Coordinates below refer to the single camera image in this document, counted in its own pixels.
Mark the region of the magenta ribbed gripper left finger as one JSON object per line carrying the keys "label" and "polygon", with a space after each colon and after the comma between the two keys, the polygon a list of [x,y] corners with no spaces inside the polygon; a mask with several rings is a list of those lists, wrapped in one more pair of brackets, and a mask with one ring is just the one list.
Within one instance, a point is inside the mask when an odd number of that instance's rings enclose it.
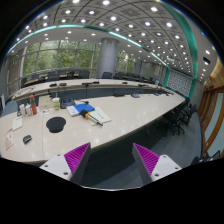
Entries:
{"label": "magenta ribbed gripper left finger", "polygon": [[79,184],[89,160],[90,153],[91,144],[86,143],[66,154],[55,155],[45,162],[41,166],[41,169],[75,184]]}

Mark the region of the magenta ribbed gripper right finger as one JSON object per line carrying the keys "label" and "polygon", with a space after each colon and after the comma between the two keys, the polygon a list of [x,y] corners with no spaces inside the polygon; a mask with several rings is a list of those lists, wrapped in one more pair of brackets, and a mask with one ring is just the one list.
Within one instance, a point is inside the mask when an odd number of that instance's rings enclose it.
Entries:
{"label": "magenta ribbed gripper right finger", "polygon": [[168,155],[158,155],[136,143],[133,144],[132,154],[144,185],[181,170]]}

